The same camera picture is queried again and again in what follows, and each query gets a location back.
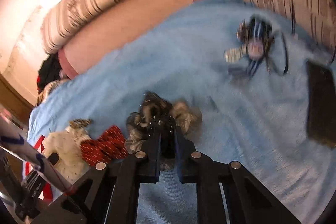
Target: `metal bolt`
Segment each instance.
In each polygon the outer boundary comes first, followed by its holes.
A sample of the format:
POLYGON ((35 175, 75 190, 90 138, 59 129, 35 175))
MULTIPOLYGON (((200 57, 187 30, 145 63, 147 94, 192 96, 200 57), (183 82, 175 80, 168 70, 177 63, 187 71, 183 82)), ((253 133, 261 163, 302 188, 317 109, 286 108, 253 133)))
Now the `metal bolt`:
POLYGON ((242 165, 240 164, 239 161, 233 161, 233 162, 231 163, 231 167, 232 167, 233 169, 239 169, 241 166, 242 166, 242 165))
POLYGON ((202 154, 200 152, 198 152, 198 151, 194 151, 194 152, 191 153, 191 156, 194 159, 199 159, 202 156, 202 154))
POLYGON ((146 153, 143 152, 143 151, 139 151, 137 153, 135 153, 135 156, 138 158, 138 159, 142 159, 146 156, 146 153))
POLYGON ((105 169, 105 167, 106 167, 106 163, 104 163, 104 162, 99 162, 99 163, 96 164, 96 169, 97 170, 103 170, 103 169, 105 169))

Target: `red patterned cloth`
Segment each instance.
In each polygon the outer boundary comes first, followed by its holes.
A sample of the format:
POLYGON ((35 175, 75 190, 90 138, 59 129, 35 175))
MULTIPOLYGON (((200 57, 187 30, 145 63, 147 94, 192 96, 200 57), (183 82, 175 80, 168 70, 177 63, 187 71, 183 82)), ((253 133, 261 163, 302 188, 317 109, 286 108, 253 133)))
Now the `red patterned cloth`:
POLYGON ((117 126, 111 126, 97 140, 85 140, 81 143, 82 158, 89 165, 99 162, 109 163, 111 159, 123 159, 128 156, 124 146, 125 138, 117 126))

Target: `white cloth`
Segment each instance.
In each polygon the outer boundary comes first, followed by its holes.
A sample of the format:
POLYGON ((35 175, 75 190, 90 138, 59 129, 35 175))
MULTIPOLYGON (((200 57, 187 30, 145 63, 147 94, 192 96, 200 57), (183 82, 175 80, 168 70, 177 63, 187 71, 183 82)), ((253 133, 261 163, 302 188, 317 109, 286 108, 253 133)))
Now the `white cloth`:
POLYGON ((90 140, 84 128, 68 126, 64 131, 50 133, 42 142, 45 157, 56 152, 59 161, 55 165, 57 171, 70 183, 75 183, 88 169, 89 165, 83 161, 81 155, 81 142, 90 140))

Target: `red and white fabric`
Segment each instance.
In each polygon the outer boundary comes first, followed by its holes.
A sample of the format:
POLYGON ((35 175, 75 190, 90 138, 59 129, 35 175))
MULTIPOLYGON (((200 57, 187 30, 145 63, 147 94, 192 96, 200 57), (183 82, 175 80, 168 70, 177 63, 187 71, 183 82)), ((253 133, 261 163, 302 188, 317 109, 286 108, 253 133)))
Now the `red and white fabric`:
MULTIPOLYGON (((44 136, 41 136, 34 145, 34 148, 40 153, 44 150, 44 146, 42 144, 44 138, 45 138, 44 136)), ((32 170, 33 170, 32 165, 29 162, 26 162, 25 176, 27 176, 32 170)), ((45 201, 46 203, 50 203, 53 201, 53 192, 51 191, 51 186, 49 183, 46 183, 46 185, 43 187, 42 193, 40 194, 39 198, 45 201)))

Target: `bed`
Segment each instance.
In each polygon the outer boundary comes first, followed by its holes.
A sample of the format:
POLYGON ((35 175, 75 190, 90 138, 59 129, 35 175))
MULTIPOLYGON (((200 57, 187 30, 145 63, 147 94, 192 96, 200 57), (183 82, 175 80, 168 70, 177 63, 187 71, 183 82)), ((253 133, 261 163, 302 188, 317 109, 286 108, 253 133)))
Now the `bed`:
MULTIPOLYGON (((242 0, 198 0, 52 92, 31 114, 28 142, 76 118, 92 119, 93 139, 112 124, 127 137, 126 118, 145 91, 169 101, 184 98, 202 112, 202 130, 188 136, 198 151, 240 161, 302 223, 313 223, 336 189, 336 152, 306 136, 305 61, 326 63, 329 55, 303 29, 296 33, 290 20, 242 0), (249 82, 228 75, 223 51, 240 45, 237 27, 253 14, 284 32, 285 77, 268 74, 265 64, 249 82)), ((282 44, 276 45, 281 53, 282 44)), ((155 185, 141 185, 137 222, 196 223, 195 185, 179 184, 175 170, 162 172, 155 185)))

